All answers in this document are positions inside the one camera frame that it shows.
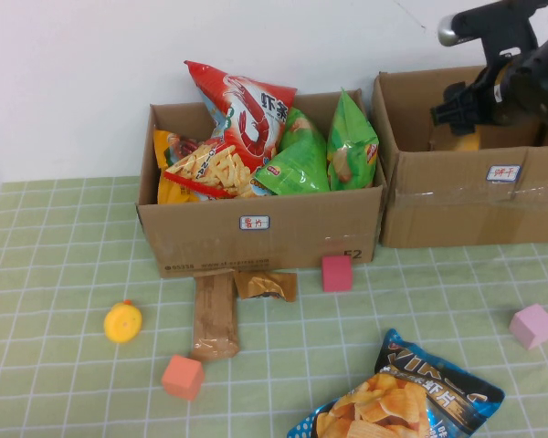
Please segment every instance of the table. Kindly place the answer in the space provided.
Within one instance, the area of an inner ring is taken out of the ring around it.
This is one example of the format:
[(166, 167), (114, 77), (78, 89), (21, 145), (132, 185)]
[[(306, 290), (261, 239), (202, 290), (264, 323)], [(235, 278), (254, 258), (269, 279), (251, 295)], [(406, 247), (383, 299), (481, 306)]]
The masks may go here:
[[(0, 198), (0, 437), (285, 437), (313, 408), (374, 373), (382, 336), (404, 339), (500, 386), (507, 398), (476, 436), (548, 438), (548, 342), (508, 331), (548, 311), (548, 245), (398, 250), (324, 294), (299, 272), (299, 300), (239, 301), (240, 353), (205, 366), (188, 403), (161, 376), (191, 349), (195, 283), (160, 280), (133, 202), (138, 178), (12, 182)], [(143, 330), (102, 333), (125, 297)]]

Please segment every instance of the shrimp illustration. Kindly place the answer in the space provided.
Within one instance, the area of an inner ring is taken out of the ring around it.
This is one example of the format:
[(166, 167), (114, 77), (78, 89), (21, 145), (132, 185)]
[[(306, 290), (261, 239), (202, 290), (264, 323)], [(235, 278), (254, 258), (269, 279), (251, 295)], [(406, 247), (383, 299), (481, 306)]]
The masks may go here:
[(241, 100), (244, 106), (248, 109), (249, 114), (254, 119), (254, 121), (252, 121), (252, 126), (258, 132), (258, 138), (255, 141), (251, 140), (246, 133), (246, 123), (248, 116), (245, 111), (242, 111), (241, 114), (239, 114), (238, 127), (241, 134), (241, 140), (244, 142), (244, 146), (246, 146), (246, 149), (248, 149), (248, 151), (252, 155), (256, 155), (259, 157), (264, 154), (264, 148), (266, 146), (266, 140), (268, 139), (269, 134), (269, 123), (268, 119), (266, 118), (266, 113), (259, 105), (259, 103), (257, 103), (256, 100), (252, 97), (249, 90), (244, 87), (239, 82), (239, 80), (235, 78), (227, 78), (227, 82), (233, 88), (227, 93), (233, 94), (235, 97)]

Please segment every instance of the pink foam block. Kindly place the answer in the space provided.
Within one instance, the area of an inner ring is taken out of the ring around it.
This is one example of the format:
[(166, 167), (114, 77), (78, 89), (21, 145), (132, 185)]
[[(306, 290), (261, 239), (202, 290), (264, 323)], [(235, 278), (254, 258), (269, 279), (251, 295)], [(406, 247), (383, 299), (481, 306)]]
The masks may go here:
[(322, 290), (346, 292), (353, 288), (353, 271), (348, 255), (331, 255), (322, 258)]
[(163, 374), (163, 386), (169, 394), (192, 401), (204, 379), (201, 362), (174, 355)]
[(526, 349), (548, 340), (548, 313), (539, 304), (529, 306), (513, 316), (510, 331)]

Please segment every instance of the red snack bag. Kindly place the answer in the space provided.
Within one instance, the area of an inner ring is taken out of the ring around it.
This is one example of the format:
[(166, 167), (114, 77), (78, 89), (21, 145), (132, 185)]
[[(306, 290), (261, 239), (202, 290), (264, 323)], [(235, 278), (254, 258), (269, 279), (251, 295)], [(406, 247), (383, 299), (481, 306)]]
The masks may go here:
[(245, 196), (254, 171), (276, 153), (296, 89), (185, 61), (216, 128), (211, 139), (165, 172), (210, 197)]

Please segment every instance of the white wall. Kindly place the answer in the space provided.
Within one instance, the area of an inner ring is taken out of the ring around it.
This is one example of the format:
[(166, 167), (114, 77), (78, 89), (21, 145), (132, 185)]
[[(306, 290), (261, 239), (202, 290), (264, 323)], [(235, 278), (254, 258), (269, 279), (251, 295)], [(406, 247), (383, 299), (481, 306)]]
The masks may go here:
[[(369, 93), (380, 69), (482, 63), (479, 43), (444, 48), (436, 29), (442, 16), (486, 3), (1, 0), (3, 175), (138, 174), (148, 104), (199, 100), (185, 59), (302, 93)], [(534, 20), (541, 41), (547, 16)]]

